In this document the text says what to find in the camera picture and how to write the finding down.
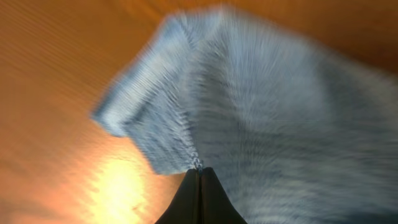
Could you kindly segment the blue microfiber cloth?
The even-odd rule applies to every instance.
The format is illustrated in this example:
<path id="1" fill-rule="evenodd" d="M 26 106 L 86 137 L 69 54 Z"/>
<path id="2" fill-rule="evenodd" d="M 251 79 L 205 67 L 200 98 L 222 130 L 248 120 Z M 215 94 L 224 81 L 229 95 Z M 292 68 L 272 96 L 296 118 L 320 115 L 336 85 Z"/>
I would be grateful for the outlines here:
<path id="1" fill-rule="evenodd" d="M 168 17 L 93 117 L 249 223 L 397 222 L 397 77 L 238 9 Z"/>

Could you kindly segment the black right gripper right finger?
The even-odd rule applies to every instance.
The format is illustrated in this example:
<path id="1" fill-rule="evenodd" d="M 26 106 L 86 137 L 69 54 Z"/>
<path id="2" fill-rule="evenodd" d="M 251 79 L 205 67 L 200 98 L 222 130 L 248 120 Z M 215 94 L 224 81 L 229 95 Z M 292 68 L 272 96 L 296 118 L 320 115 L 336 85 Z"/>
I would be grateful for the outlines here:
<path id="1" fill-rule="evenodd" d="M 211 167 L 204 168 L 200 175 L 200 223 L 247 224 L 233 207 Z"/>

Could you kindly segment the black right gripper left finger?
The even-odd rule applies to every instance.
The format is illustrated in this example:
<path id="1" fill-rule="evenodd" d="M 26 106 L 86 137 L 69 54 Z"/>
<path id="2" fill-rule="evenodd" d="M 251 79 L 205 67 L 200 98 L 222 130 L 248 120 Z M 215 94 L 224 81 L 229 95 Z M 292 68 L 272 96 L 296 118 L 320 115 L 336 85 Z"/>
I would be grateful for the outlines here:
<path id="1" fill-rule="evenodd" d="M 198 222 L 200 179 L 198 171 L 190 169 L 170 205 L 155 224 L 195 224 Z"/>

